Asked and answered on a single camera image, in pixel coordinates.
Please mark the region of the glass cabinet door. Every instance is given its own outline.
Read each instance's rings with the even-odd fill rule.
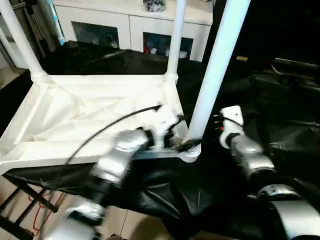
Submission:
[[[55,6],[66,41],[131,49],[129,16],[67,6]]]
[[[183,37],[181,39],[180,54],[181,59],[190,59],[193,44],[192,38]],[[157,33],[143,33],[143,52],[169,56],[171,36]]]
[[[173,29],[173,20],[130,16],[131,49],[168,56]],[[201,62],[209,32],[209,25],[185,22],[179,57]]]

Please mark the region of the white cabinet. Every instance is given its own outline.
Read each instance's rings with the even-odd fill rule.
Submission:
[[[166,55],[175,18],[175,0],[166,10],[147,12],[143,0],[54,0],[65,40]],[[201,61],[212,25],[212,2],[187,0],[181,56]]]
[[[144,51],[144,46],[149,38],[155,39],[154,36],[150,34],[171,36],[174,28],[173,21],[147,18],[141,16],[130,16],[130,35],[131,35],[131,49],[135,51]],[[207,39],[210,32],[210,26],[194,24],[194,23],[184,23],[182,30],[182,40],[181,40],[181,51],[187,52],[190,60],[202,61]],[[158,36],[160,40],[156,40],[157,43],[149,43],[156,45],[158,52],[166,51],[162,50],[162,45],[167,48],[170,46],[170,38],[163,38]]]
[[[120,49],[131,49],[128,15],[67,6],[55,6],[55,10],[66,41],[102,45],[111,41]]]

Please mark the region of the black tablecloth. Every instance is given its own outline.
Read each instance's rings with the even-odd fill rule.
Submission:
[[[42,62],[51,75],[157,75],[164,74],[166,66],[167,58],[163,56],[76,42],[66,43]],[[179,61],[177,90],[187,122],[205,70],[200,62]],[[31,85],[27,71],[0,91],[0,101],[6,103],[1,106],[1,134]],[[312,189],[307,196],[318,208],[315,199],[320,196],[316,187],[320,186],[319,102],[320,85],[314,81],[253,74],[241,67],[231,71],[229,67],[213,113],[240,105],[246,134],[262,144],[280,171],[296,178],[298,189]],[[258,205],[247,198],[246,181],[229,152],[220,146],[216,127],[210,119],[202,153],[194,163],[177,158],[135,160],[126,183],[113,189],[109,203],[161,217],[182,232],[201,228],[239,239],[263,239],[263,217]],[[91,167],[92,164],[68,166],[58,190],[85,196],[79,186]],[[59,166],[20,168],[6,175],[52,187],[59,170]]]

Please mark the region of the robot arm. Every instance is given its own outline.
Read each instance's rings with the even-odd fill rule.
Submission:
[[[145,130],[120,132],[114,139],[114,147],[92,168],[90,180],[94,187],[87,187],[89,199],[78,197],[75,206],[46,240],[93,240],[100,239],[96,227],[100,226],[107,211],[105,197],[111,185],[120,186],[126,176],[133,155],[146,147],[152,139]]]
[[[134,155],[149,148],[156,153],[163,151],[165,136],[178,123],[179,118],[167,106],[162,106],[150,130],[138,128],[120,132],[114,138],[113,148],[100,157],[89,174],[84,186],[89,197],[77,197],[75,205],[66,211],[65,217],[45,239],[100,239],[97,227],[107,212],[110,187],[122,185]]]
[[[239,106],[221,110],[223,132],[220,143],[230,149],[240,166],[252,194],[266,206],[273,224],[278,229],[268,229],[276,234],[274,239],[293,240],[302,236],[320,238],[320,214],[303,196],[287,184],[273,162],[263,154],[262,147],[245,135],[241,125],[243,117]]]

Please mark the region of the floor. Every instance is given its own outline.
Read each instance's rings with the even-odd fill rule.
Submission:
[[[7,84],[9,84],[18,76],[19,74],[13,72],[9,66],[3,69],[0,69],[0,89],[5,87]]]
[[[18,76],[17,73],[12,72],[9,67],[0,70],[0,89],[10,83]],[[40,191],[39,187],[32,186],[37,192]],[[2,203],[14,190],[15,186],[7,181],[5,178],[0,176],[0,203]],[[61,196],[61,192],[56,192],[52,200],[55,203]],[[60,208],[57,213],[53,213],[49,216],[44,229],[44,235],[49,232],[59,220],[63,217],[64,212],[67,208],[72,206],[75,200],[75,196],[63,194],[60,200]],[[1,213],[2,216],[8,217],[11,221],[17,219],[17,217],[23,212],[23,210],[30,203],[28,195],[21,192],[16,200],[11,202],[5,211]],[[38,228],[41,224],[44,209],[36,205],[28,216],[23,220],[21,226],[34,233],[39,238]],[[161,220],[137,213],[131,210],[120,209],[117,207],[110,207],[106,215],[105,221],[101,226],[101,233],[105,239],[112,234],[121,235],[124,239],[128,240],[174,240],[167,232],[165,226]],[[17,240],[10,233],[0,228],[0,239],[1,240]],[[230,240],[224,236],[218,236],[206,232],[201,232],[193,237],[194,240]]]

